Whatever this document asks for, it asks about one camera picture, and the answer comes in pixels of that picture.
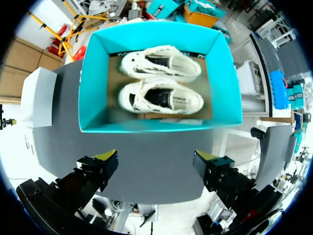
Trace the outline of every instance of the black mechanical part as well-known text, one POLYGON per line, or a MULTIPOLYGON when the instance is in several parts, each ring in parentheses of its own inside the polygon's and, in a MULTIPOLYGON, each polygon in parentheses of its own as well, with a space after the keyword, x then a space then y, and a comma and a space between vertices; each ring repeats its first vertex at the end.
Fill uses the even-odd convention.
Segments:
POLYGON ((41 26, 40 26, 40 28, 46 28, 47 27, 47 25, 45 24, 45 23, 43 23, 41 26))
POLYGON ((6 120, 5 118, 2 118, 2 114, 3 114, 3 109, 2 109, 2 104, 0 104, 0 130, 5 128, 7 125, 13 126, 14 124, 16 124, 15 119, 10 118, 9 120, 6 120))
POLYGON ((43 179, 27 180, 17 187, 17 194, 26 211, 45 234, 105 234, 104 230, 76 217, 98 189, 104 190, 118 166, 117 152, 77 161, 79 168, 56 183, 43 179))
POLYGON ((197 217, 196 223, 194 225, 195 233, 198 235, 219 235, 222 233, 223 228, 219 222, 213 222, 211 218, 205 214, 197 217))
POLYGON ((263 137, 265 135, 264 131, 261 131, 260 129, 255 128, 255 127, 251 128, 250 133, 251 133, 252 137, 255 137, 255 138, 259 139, 259 140, 263 139, 263 137))
POLYGON ((236 217, 230 224, 230 231, 240 227, 241 234, 248 233, 264 222, 264 218, 278 203, 282 194, 267 185, 261 191, 254 189, 255 180, 238 172, 234 161, 227 156, 215 157, 195 151, 193 165, 203 179, 204 186, 215 191, 236 217))

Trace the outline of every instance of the white sneaker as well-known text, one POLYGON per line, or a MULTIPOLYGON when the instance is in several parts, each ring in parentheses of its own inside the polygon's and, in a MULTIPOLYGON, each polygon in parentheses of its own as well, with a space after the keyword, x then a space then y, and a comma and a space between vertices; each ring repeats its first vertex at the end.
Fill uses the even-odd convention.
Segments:
POLYGON ((193 114, 203 107, 203 98, 170 79, 147 79, 126 85, 119 105, 132 113, 193 114))
POLYGON ((173 46, 158 46, 127 54, 120 70, 136 79, 170 78, 192 82, 201 74, 200 65, 173 46))

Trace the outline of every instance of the cable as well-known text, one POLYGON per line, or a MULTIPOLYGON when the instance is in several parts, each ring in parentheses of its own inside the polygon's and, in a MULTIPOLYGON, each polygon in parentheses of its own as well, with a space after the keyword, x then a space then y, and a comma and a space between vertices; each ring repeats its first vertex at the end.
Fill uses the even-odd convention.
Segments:
POLYGON ((123 212, 123 211, 126 211, 126 210, 129 210, 130 208, 132 208, 132 206, 129 206, 127 208, 119 208, 117 207, 117 205, 115 205, 114 201, 112 201, 112 207, 113 207, 113 210, 116 211, 116 212, 123 212))
POLYGON ((92 224, 95 220, 96 220, 96 218, 97 218, 97 214, 98 214, 98 212, 96 212, 94 215, 93 215, 93 218, 90 220, 90 224, 92 224))
POLYGON ((131 220, 129 218, 127 218, 127 219, 132 224, 132 226, 134 227, 134 230, 135 230, 134 235, 136 235, 136 227, 135 227, 135 225, 131 222, 131 220))

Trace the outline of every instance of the blue container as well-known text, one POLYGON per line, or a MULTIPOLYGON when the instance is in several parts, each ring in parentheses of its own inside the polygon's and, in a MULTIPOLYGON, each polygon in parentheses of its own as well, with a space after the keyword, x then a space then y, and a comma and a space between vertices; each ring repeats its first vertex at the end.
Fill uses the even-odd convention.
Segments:
POLYGON ((206 0, 185 0, 185 4, 193 12, 200 12, 210 16, 222 18, 226 12, 218 9, 214 4, 206 0))
POLYGON ((79 125, 86 133, 134 133, 203 130, 242 124, 241 95, 234 61, 220 32, 177 22, 130 23, 92 34, 83 62, 79 87, 79 125), (173 45, 179 50, 205 55, 211 92, 211 120, 201 125, 166 123, 160 119, 135 119, 107 123, 107 79, 111 53, 173 45))
POLYGON ((173 0, 153 0, 147 12, 157 19, 165 19, 182 3, 173 0))
POLYGON ((285 82, 283 80, 284 74, 279 70, 273 71, 269 74, 272 81, 273 93, 275 99, 275 108, 276 109, 287 109, 288 105, 288 96, 287 89, 285 87, 285 82))

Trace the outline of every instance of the shoe insole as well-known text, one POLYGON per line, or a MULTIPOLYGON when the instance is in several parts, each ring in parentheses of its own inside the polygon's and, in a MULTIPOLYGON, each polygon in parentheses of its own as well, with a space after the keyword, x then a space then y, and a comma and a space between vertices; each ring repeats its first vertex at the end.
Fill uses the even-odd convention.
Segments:
POLYGON ((145 99, 154 105, 161 106, 163 108, 171 108, 170 94, 173 89, 150 89, 145 95, 145 99))
POLYGON ((157 64, 157 65, 163 65, 165 67, 169 66, 169 58, 152 58, 149 56, 146 56, 146 59, 149 60, 151 63, 157 64))
POLYGON ((171 93, 170 105, 173 110, 197 110, 200 105, 200 101, 198 97, 192 93, 182 90, 174 90, 171 93))
POLYGON ((180 58, 174 57, 171 64, 171 69, 182 72, 186 75, 193 76, 197 74, 196 67, 189 61, 181 60, 180 58))
POLYGON ((149 60, 151 63, 166 66, 172 70, 182 72, 186 75, 193 76, 197 74, 196 67, 194 66, 193 63, 182 60, 180 58, 174 57, 171 65, 169 58, 154 58, 146 56, 146 59, 149 60))

